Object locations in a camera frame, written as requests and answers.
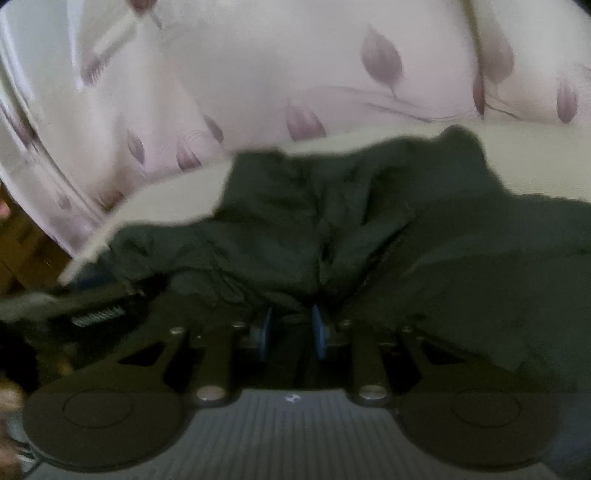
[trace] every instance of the wooden furniture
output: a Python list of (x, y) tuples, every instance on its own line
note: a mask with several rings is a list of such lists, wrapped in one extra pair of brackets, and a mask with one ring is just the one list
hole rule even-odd
[(12, 211), (0, 222), (0, 294), (55, 285), (70, 257), (3, 191), (0, 200)]

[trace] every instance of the dark fabric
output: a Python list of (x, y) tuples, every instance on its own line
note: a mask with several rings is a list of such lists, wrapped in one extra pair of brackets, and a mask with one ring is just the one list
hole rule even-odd
[[(127, 342), (211, 328), (272, 304), (322, 301), (376, 328), (400, 322), (563, 395), (547, 461), (584, 478), (591, 450), (591, 205), (509, 194), (458, 128), (348, 155), (239, 155), (213, 217), (133, 226), (82, 276), (170, 275)], [(220, 312), (230, 304), (235, 315)]]
[(591, 0), (574, 0), (588, 15), (591, 14)]

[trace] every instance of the black device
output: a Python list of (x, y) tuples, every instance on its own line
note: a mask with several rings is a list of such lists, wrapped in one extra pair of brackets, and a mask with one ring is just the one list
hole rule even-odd
[(98, 280), (83, 289), (32, 291), (0, 300), (0, 372), (32, 393), (59, 375), (47, 363), (83, 368), (107, 355), (146, 317), (160, 277)]
[[(312, 320), (282, 322), (264, 309), (196, 343), (174, 327), (46, 385), (23, 415), (41, 461), (30, 478), (177, 478), (189, 465), (186, 478), (224, 478), (233, 475), (228, 462), (275, 478), (274, 456), (330, 478), (335, 458), (376, 469), (372, 458), (419, 458), (422, 450), (430, 455), (419, 469), (431, 476), (437, 468), (464, 479), (533, 465), (523, 478), (552, 478), (536, 462), (557, 406), (538, 385), (412, 326), (387, 333), (360, 319), (333, 323), (318, 306)], [(396, 478), (404, 465), (378, 477)]]

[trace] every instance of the floral pattern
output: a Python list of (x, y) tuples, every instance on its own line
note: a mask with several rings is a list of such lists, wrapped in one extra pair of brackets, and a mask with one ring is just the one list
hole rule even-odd
[(65, 194), (60, 194), (57, 197), (57, 205), (62, 210), (71, 210), (72, 209), (72, 202)]
[(579, 103), (577, 101), (577, 92), (569, 84), (568, 80), (563, 79), (558, 87), (556, 99), (556, 111), (558, 118), (564, 124), (569, 124), (577, 114)]
[(387, 85), (393, 90), (404, 74), (398, 50), (372, 27), (369, 27), (363, 42), (361, 60), (365, 70), (376, 82)]
[(209, 131), (212, 133), (213, 137), (220, 143), (223, 143), (223, 131), (216, 123), (216, 121), (211, 118), (210, 116), (203, 115), (203, 120), (207, 124)]
[(177, 164), (178, 167), (183, 171), (193, 170), (203, 165), (193, 150), (189, 148), (185, 140), (178, 141)]
[(482, 70), (484, 77), (494, 84), (502, 83), (515, 67), (515, 53), (500, 26), (491, 19), (493, 37), (487, 38), (482, 47)]
[(293, 141), (325, 137), (326, 130), (314, 112), (306, 106), (288, 105), (285, 112), (287, 130)]
[(145, 13), (154, 8), (157, 0), (129, 0), (131, 7), (139, 14)]
[(99, 195), (98, 201), (105, 213), (109, 213), (117, 205), (119, 205), (124, 198), (125, 195), (123, 192), (117, 188), (114, 188), (108, 192), (103, 193), (102, 195)]
[(22, 142), (22, 144), (26, 148), (32, 146), (33, 141), (37, 138), (37, 134), (33, 130), (32, 126), (29, 124), (29, 122), (23, 120), (21, 118), (21, 115), (18, 115), (16, 113), (10, 113), (2, 102), (0, 102), (0, 109), (2, 110), (4, 118), (7, 120), (8, 125), (10, 125), (10, 127), (12, 128), (18, 139)]
[(472, 87), (472, 98), (474, 98), (474, 105), (476, 110), (481, 116), (484, 116), (484, 110), (486, 105), (484, 81), (481, 75), (477, 75), (474, 80), (474, 86)]
[(127, 148), (132, 157), (142, 165), (145, 163), (145, 150), (142, 141), (133, 132), (127, 131)]

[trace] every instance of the metal rivet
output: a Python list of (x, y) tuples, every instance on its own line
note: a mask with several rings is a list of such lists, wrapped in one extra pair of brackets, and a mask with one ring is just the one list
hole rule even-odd
[(359, 390), (359, 396), (364, 400), (383, 400), (388, 396), (388, 390), (381, 385), (365, 385)]
[(217, 385), (206, 385), (195, 392), (195, 396), (205, 402), (219, 401), (226, 397), (226, 390)]

